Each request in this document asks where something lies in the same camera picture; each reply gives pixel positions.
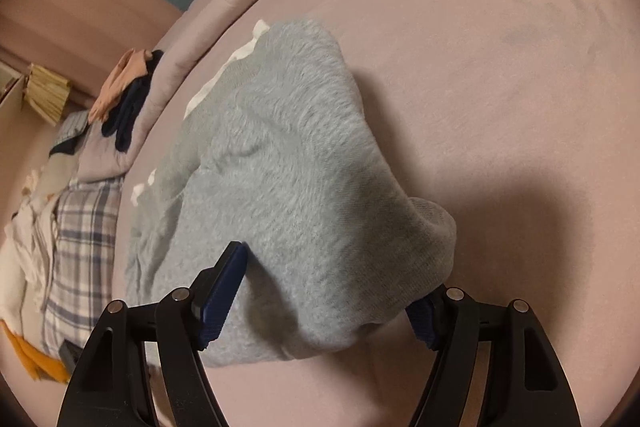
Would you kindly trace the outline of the grey sweatshirt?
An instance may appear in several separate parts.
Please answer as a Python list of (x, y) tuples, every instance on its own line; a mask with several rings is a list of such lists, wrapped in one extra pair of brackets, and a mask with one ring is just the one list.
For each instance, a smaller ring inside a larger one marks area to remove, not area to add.
[(454, 218), (408, 196), (364, 117), (336, 40), (273, 25), (183, 121), (139, 196), (126, 297), (152, 303), (250, 247), (206, 366), (340, 351), (446, 281)]

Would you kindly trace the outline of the plaid pillow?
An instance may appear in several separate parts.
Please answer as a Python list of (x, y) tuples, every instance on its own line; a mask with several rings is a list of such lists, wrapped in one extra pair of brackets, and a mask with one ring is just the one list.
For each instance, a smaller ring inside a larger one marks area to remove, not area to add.
[(82, 347), (112, 300), (112, 278), (121, 176), (76, 182), (55, 207), (58, 239), (44, 308), (43, 350), (57, 359), (65, 341)]

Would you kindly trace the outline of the white floral bedding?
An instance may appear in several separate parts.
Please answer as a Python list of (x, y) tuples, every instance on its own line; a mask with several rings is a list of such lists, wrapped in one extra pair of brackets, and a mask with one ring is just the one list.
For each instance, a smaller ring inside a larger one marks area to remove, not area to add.
[(51, 287), (58, 221), (55, 209), (77, 171), (74, 155), (54, 154), (23, 182), (21, 202), (4, 227), (1, 245), (1, 320), (24, 334), (23, 310), (40, 313)]

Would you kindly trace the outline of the pink quilted duvet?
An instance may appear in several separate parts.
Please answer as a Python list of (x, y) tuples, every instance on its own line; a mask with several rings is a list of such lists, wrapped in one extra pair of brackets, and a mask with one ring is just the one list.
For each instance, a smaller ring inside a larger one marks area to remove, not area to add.
[(136, 160), (146, 137), (183, 80), (220, 37), (257, 0), (194, 0), (158, 47), (163, 56), (153, 72), (151, 88), (134, 121), (127, 152), (115, 150), (115, 140), (105, 138), (93, 124), (79, 155), (77, 180), (96, 182), (126, 173)]

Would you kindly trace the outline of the dark navy folded garment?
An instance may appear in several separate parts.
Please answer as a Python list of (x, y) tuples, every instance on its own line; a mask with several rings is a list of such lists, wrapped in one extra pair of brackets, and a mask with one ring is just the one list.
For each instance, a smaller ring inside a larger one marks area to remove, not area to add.
[(151, 52), (151, 56), (144, 60), (143, 72), (134, 75), (115, 106), (107, 112), (101, 132), (104, 138), (114, 136), (115, 148), (120, 153), (129, 150), (134, 123), (149, 95), (153, 72), (162, 56), (162, 50)]

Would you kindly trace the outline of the peach folded garment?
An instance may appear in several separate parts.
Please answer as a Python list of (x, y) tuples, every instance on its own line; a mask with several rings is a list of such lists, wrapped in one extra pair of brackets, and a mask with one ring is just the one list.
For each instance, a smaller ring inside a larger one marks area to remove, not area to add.
[(104, 121), (110, 110), (117, 105), (126, 88), (139, 77), (148, 73), (148, 62), (152, 58), (149, 50), (129, 49), (118, 60), (102, 84), (100, 93), (89, 109), (88, 123)]

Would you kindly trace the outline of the grey folded cloth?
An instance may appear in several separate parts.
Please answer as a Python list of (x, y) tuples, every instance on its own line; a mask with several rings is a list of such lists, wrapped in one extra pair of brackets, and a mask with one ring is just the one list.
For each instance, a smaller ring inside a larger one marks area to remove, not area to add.
[(70, 113), (58, 130), (49, 155), (75, 155), (89, 128), (88, 118), (88, 109)]

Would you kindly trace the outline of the pink bed sheet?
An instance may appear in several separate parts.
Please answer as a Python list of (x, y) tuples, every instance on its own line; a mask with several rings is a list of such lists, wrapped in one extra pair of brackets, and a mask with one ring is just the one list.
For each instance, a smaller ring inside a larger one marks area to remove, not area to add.
[(454, 216), (452, 283), (528, 301), (582, 423), (608, 425), (639, 368), (639, 0), (246, 0), (127, 186), (258, 20), (296, 18), (340, 44), (405, 191)]

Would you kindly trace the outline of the orange cloth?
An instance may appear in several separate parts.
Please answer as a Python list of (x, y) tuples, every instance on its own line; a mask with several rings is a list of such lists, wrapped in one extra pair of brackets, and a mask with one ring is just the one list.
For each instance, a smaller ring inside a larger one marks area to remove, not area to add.
[(1, 321), (1, 329), (11, 343), (18, 361), (21, 362), (31, 379), (34, 381), (56, 381), (60, 384), (67, 384), (70, 381), (70, 372), (61, 360), (45, 355), (23, 337), (12, 333), (5, 321)]

